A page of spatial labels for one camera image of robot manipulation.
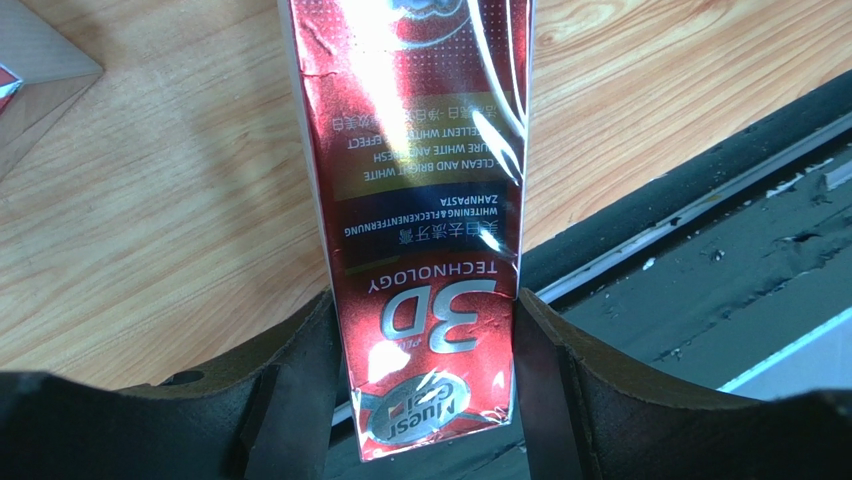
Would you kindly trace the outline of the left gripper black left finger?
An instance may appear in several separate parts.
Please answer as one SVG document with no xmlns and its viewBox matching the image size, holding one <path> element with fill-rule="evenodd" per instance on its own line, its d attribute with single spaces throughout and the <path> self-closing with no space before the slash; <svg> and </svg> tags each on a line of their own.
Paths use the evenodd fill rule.
<svg viewBox="0 0 852 480">
<path fill-rule="evenodd" d="M 5 479 L 319 479 L 341 346 L 332 296 L 159 385 L 1 376 Z"/>
</svg>

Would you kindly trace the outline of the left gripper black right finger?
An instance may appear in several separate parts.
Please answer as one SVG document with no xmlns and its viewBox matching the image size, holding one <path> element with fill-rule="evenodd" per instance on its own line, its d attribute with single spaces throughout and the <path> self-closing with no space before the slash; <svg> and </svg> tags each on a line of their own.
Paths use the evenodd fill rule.
<svg viewBox="0 0 852 480">
<path fill-rule="evenodd" d="M 518 405 L 534 479 L 847 479 L 851 395 L 776 401 L 656 370 L 529 290 L 514 305 Z"/>
</svg>

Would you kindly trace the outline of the red 3D toothpaste box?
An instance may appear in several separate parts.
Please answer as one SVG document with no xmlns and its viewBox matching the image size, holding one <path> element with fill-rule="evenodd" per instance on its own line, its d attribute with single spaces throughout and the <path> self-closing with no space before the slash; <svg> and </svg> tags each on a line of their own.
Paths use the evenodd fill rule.
<svg viewBox="0 0 852 480">
<path fill-rule="evenodd" d="M 535 3 L 278 9 L 361 460 L 509 424 Z"/>
</svg>

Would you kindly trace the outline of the small red toothpaste box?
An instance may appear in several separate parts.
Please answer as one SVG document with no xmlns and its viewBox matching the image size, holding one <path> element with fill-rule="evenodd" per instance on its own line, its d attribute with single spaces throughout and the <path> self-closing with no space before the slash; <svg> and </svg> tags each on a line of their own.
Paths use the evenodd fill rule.
<svg viewBox="0 0 852 480">
<path fill-rule="evenodd" d="M 97 62 L 23 3 L 1 3 L 2 177 L 102 75 Z"/>
</svg>

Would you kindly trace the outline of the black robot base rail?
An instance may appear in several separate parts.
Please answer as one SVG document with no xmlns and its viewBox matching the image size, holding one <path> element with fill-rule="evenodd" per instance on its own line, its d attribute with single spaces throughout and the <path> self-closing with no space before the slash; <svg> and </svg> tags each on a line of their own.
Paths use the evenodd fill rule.
<svg viewBox="0 0 852 480">
<path fill-rule="evenodd" d="M 534 248 L 524 285 L 656 370 L 760 401 L 851 395 L 851 77 Z M 329 479 L 534 479 L 513 425 L 370 463 L 346 426 Z"/>
</svg>

